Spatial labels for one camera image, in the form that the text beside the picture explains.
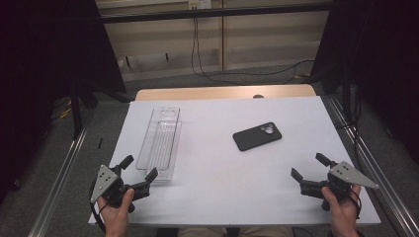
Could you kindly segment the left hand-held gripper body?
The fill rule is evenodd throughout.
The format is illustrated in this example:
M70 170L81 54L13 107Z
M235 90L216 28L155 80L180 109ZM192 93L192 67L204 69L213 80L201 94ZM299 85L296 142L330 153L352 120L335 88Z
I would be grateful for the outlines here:
M122 170L125 169L126 165L117 165L114 168L102 165L94 182L90 202L94 204L99 198L103 198L110 207L119 208L126 191L130 189L130 185L126 185L122 179Z

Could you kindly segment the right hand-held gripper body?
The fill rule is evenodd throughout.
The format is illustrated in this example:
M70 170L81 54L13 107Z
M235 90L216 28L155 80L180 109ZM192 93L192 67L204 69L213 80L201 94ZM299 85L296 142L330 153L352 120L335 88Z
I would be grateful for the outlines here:
M335 195L338 201L351 196L352 186L359 185L366 188L378 189L379 185L349 163L342 161L322 161L329 168L325 186Z

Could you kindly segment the black smartphone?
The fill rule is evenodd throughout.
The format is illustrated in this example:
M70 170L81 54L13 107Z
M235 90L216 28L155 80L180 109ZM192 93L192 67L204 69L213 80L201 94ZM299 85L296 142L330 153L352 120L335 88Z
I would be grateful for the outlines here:
M273 122L267 122L235 132L232 137L240 151L247 151L280 140L283 136Z

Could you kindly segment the person's left hand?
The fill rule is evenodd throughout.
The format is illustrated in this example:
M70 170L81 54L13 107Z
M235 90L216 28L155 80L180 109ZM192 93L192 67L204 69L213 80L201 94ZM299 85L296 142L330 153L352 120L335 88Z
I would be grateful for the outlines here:
M107 206L103 197L99 197L97 204L101 209L101 215L104 219L106 233L126 233L128 227L128 208L133 200L134 190L126 191L123 202L119 208Z

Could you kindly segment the person's right hand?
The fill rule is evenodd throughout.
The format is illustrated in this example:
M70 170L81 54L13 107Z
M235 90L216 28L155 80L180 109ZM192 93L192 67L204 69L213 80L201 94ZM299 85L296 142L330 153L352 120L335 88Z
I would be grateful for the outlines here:
M338 201L327 187L323 187L321 191L330 205L331 232L344 233L357 231L356 221L358 208L355 202L358 199L361 187L353 185L350 198L342 201Z

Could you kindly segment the clear plastic tray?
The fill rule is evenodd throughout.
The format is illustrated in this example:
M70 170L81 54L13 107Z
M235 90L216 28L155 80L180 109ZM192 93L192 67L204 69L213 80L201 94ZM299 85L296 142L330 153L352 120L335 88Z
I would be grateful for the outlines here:
M139 152L136 169L148 175L153 168L156 181L173 178L182 122L179 108L154 108Z

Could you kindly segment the white table sheet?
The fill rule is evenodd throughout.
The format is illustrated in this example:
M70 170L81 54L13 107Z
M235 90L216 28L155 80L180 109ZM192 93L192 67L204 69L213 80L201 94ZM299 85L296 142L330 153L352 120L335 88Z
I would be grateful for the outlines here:
M317 153L350 159L318 97L174 101L182 122L174 175L135 202L142 226L316 225L329 221L318 198L304 197L292 168L323 181ZM240 151L235 132L273 122L280 140Z

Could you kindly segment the black metal stand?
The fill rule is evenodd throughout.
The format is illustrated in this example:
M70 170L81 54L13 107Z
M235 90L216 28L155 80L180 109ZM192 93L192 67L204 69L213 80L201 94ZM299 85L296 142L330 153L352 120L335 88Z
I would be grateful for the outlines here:
M79 104L79 97L77 94L77 85L75 81L71 82L70 101L71 101L71 111L72 111L73 124L74 124L73 138L76 139L81 133L81 130L83 128L83 123L82 123L82 117L80 113L80 104Z

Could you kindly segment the wooden table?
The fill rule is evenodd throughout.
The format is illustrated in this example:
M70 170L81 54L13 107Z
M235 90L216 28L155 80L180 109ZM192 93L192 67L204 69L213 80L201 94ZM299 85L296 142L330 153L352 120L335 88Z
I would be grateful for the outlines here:
M265 98L316 96L310 85L302 84L143 89L137 92L135 99L137 101L253 99L257 94Z

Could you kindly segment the black curtain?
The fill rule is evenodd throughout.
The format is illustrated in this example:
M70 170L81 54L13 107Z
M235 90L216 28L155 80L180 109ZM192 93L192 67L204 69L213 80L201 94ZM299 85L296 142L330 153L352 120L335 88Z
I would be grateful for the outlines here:
M26 170L53 104L126 90L96 0L0 0L0 202Z
M419 0L332 0L311 74L346 74L419 162Z

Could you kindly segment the black horizontal bar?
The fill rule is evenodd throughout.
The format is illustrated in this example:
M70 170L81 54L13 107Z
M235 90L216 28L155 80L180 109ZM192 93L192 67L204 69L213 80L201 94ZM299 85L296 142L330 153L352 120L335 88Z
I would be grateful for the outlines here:
M264 7L241 7L241 8L222 8L205 10L182 10L171 12L145 13L145 14L118 14L105 15L98 19L103 24L119 24L133 22L151 22L166 20L183 20L199 18L233 17L233 16L251 16L267 14L287 14L287 13L305 13L328 11L332 7L331 2L276 5Z

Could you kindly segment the metal floor rail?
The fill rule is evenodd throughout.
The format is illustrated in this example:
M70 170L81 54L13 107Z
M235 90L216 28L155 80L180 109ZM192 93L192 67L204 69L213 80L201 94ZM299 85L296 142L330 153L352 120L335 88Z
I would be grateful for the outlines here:
M343 127L346 136L351 140L352 146L355 148L356 163L360 167L365 167L378 183L381 195L397 220L397 224L402 228L403 233L406 237L419 237L419 223L415 220L396 189L389 182L383 169L359 134L358 129L350 125L346 120L343 106L336 98L329 98L327 104L331 107L334 116L338 119L338 124Z
M55 213L58 203L61 199L61 195L65 188L69 174L74 166L75 160L77 159L78 153L81 149L83 141L85 139L87 128L84 127L72 141L70 148L66 154L63 164L59 170L59 173L53 183L53 186L47 196L41 211L34 222L32 229L28 237L44 237L47 228L51 222L51 219Z

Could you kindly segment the wall power outlet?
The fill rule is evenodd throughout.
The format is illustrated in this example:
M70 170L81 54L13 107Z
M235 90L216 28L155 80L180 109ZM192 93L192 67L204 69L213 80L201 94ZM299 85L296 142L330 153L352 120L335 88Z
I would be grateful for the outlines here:
M210 0L189 0L188 4L190 10L203 10L211 8Z

